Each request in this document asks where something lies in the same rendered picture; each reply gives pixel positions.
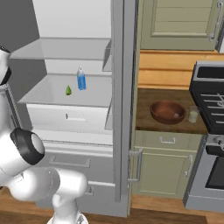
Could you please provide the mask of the grey fridge door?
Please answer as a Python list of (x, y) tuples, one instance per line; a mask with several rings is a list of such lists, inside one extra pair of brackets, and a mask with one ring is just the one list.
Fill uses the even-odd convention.
[(115, 202), (127, 194), (138, 0), (112, 0)]

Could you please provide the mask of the grey open fridge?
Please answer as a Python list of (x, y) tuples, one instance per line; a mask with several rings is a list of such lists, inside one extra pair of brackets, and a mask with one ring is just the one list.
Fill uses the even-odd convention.
[(122, 1), (0, 0), (14, 124), (42, 139), (41, 165), (87, 175), (82, 211), (119, 217)]

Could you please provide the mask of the white fridge crisper drawer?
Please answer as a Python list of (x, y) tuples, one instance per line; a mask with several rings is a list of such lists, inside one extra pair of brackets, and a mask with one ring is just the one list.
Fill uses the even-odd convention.
[(38, 130), (111, 134), (105, 129), (106, 108), (28, 104), (32, 126)]

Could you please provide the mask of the brown wooden bowl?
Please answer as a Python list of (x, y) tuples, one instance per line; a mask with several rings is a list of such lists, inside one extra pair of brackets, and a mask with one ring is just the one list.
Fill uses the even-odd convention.
[(180, 123), (186, 116), (186, 109), (174, 101), (154, 101), (150, 105), (152, 117), (159, 123)]

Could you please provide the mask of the glass of lemonade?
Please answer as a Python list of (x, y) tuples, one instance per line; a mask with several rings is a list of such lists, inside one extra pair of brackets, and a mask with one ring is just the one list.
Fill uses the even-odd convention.
[(198, 115), (199, 115), (199, 109), (197, 106), (191, 106), (189, 108), (189, 122), (190, 123), (196, 123), (197, 122), (197, 119), (198, 119)]

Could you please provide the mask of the blue water bottle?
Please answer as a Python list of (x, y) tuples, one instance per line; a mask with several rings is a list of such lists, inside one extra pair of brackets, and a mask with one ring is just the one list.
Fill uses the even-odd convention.
[(78, 82), (78, 89), (85, 90), (86, 89), (86, 77), (83, 73), (82, 69), (79, 67), (77, 71), (77, 82)]

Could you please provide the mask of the green drawer front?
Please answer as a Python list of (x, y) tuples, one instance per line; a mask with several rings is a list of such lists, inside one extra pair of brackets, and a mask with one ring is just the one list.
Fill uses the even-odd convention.
[(135, 146), (196, 151), (200, 140), (199, 134), (137, 130)]

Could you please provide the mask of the black and silver stove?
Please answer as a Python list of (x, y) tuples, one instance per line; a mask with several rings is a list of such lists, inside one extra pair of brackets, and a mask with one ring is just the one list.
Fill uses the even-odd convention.
[(224, 61), (198, 61), (189, 91), (207, 133), (200, 140), (185, 195), (187, 209), (224, 213), (224, 157), (208, 155), (207, 145), (220, 146), (214, 138), (224, 139)]

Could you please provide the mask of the green wall cupboard door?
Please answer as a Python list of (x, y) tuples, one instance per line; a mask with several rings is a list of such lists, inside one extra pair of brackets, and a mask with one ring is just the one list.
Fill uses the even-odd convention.
[(144, 50), (213, 51), (208, 40), (219, 13), (218, 0), (143, 0), (141, 48)]

